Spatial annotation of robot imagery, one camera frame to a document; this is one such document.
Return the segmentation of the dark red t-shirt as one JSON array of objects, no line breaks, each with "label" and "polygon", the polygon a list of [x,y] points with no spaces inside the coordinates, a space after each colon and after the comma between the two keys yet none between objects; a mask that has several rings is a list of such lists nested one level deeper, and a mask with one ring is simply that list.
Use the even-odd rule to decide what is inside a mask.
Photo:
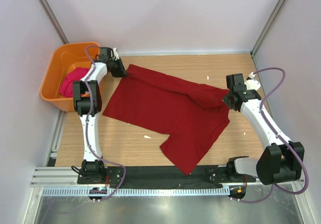
[{"label": "dark red t-shirt", "polygon": [[103,115],[168,135],[161,151],[191,174],[230,122],[223,103],[228,91],[133,64],[127,73]]}]

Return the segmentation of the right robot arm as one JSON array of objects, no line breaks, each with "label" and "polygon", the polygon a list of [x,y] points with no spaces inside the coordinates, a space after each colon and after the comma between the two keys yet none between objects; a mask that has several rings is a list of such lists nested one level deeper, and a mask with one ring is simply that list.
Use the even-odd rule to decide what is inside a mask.
[{"label": "right robot arm", "polygon": [[223,102],[248,120],[263,146],[259,159],[230,158],[227,178],[237,182],[249,175],[264,185],[299,180],[304,147],[300,142],[293,142],[271,118],[257,92],[260,84],[254,79],[244,80],[241,73],[226,76],[226,83],[229,92]]}]

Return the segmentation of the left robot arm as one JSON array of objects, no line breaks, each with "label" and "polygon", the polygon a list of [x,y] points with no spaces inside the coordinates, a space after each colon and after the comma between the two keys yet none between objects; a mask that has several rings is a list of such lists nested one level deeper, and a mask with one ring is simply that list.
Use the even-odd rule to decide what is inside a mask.
[{"label": "left robot arm", "polygon": [[98,120],[102,110],[100,83],[108,74],[115,78],[126,77],[127,72],[116,48],[99,47],[99,53],[92,58],[85,48],[85,54],[91,61],[91,67],[81,80],[72,83],[74,110],[78,114],[84,139],[84,156],[81,168],[72,167],[78,174],[78,184],[100,184],[107,179],[106,160],[99,143]]}]

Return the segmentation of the orange plastic bin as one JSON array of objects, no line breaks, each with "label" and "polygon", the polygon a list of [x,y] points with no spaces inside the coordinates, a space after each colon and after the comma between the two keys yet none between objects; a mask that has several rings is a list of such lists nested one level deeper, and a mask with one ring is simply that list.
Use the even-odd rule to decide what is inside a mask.
[{"label": "orange plastic bin", "polygon": [[73,99],[62,96],[59,93],[60,86],[67,74],[76,68],[90,68],[89,58],[94,58],[99,52],[99,45],[95,42],[65,44],[57,48],[52,55],[40,90],[42,99],[61,111],[74,111]]}]

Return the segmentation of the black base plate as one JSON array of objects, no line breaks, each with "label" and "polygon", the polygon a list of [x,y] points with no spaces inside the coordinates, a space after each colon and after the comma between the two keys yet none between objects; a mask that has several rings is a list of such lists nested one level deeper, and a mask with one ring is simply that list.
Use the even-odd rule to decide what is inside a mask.
[{"label": "black base plate", "polygon": [[175,166],[127,166],[122,189],[212,189],[224,183],[256,180],[249,175],[230,174],[226,166],[199,165],[185,175]]}]

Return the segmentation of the aluminium rail frame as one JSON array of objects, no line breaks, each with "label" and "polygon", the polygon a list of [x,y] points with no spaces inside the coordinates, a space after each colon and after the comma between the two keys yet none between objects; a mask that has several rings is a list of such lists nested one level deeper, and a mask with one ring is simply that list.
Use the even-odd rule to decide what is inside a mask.
[{"label": "aluminium rail frame", "polygon": [[102,185],[123,189],[212,189],[227,184],[264,185],[298,180],[298,171],[282,162],[277,167],[256,165],[257,174],[237,173],[232,162],[227,166],[200,165],[186,175],[175,166],[104,167],[103,162],[83,161],[81,167],[38,167],[32,185]]}]

